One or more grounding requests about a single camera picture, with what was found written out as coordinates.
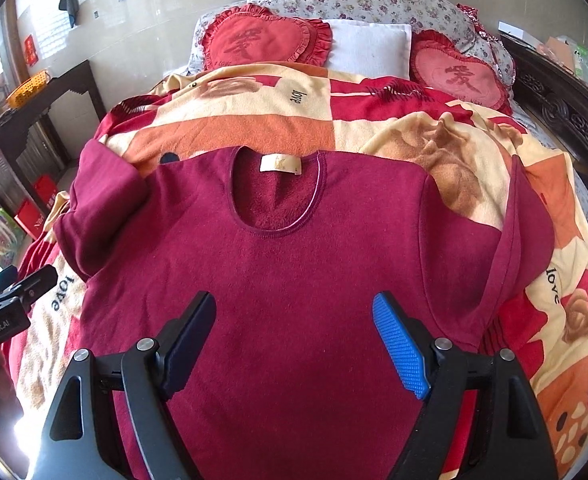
patterned blanket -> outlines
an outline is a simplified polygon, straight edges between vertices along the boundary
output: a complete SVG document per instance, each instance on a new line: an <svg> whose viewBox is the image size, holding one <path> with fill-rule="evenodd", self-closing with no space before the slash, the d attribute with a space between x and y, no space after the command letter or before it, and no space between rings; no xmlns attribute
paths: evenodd
<svg viewBox="0 0 588 480"><path fill-rule="evenodd" d="M588 224L568 155L543 147L513 119L393 77L253 64L170 76L117 105L95 138L143 176L162 162L240 144L262 153L342 150L408 160L434 177L450 209L499 230L512 156L519 156L554 224L555 248L547 270L496 312L479 352L509 347L520 359L560 477L580 454L588 441ZM85 291L52 232L37 245L32 252L46 257L24 271L52 262L60 283L36 303L32 326L10 349L12 378L34 428L75 350ZM456 475L471 412L464 407L442 480Z"/></svg>

hanging towel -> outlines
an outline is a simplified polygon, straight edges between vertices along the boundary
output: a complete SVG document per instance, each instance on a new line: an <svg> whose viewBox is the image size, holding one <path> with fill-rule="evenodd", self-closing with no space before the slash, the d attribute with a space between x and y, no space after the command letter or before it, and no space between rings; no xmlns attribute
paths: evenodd
<svg viewBox="0 0 588 480"><path fill-rule="evenodd" d="M78 13L78 0L60 0L58 10L66 10L69 14L69 26L74 28L76 25L76 15Z"/></svg>

wall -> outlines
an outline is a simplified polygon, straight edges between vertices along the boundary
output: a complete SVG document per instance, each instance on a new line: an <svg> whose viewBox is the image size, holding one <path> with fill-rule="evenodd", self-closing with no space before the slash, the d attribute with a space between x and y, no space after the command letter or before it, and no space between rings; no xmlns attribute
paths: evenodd
<svg viewBox="0 0 588 480"><path fill-rule="evenodd" d="M87 0L79 26L69 29L58 0L17 0L19 31L33 34L40 61L30 69L52 75L90 59L106 106L147 91L164 73L184 66L194 25L209 9L237 0ZM449 0L477 7L485 26L503 20L545 41L566 34L588 42L588 7L583 0ZM86 96L66 97L52 108L52 120L72 156L78 156L98 121Z"/></svg>

red pillow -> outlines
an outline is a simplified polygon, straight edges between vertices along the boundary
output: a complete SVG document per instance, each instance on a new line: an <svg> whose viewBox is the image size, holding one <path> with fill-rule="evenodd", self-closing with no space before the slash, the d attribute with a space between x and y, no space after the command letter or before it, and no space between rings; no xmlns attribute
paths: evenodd
<svg viewBox="0 0 588 480"><path fill-rule="evenodd" d="M446 36L424 30L412 38L410 77L467 101L511 115L505 86L486 62L463 56Z"/></svg>
<svg viewBox="0 0 588 480"><path fill-rule="evenodd" d="M220 13L200 41L205 69L260 61L321 66L332 45L332 30L321 20L286 18L255 4Z"/></svg>

box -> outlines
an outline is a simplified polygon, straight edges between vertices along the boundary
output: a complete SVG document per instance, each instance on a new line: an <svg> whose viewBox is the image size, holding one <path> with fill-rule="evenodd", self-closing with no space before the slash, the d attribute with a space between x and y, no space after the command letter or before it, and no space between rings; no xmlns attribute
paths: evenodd
<svg viewBox="0 0 588 480"><path fill-rule="evenodd" d="M549 50L554 52L561 64L574 74L574 54L571 47L557 38L549 38L546 46Z"/></svg>
<svg viewBox="0 0 588 480"><path fill-rule="evenodd" d="M52 208L56 193L58 193L54 181L49 176L42 175L34 184L34 189L47 207ZM29 200L23 201L14 219L35 240L43 232L45 217Z"/></svg>
<svg viewBox="0 0 588 480"><path fill-rule="evenodd" d="M24 238L25 233L14 219L0 209L0 272L12 264Z"/></svg>

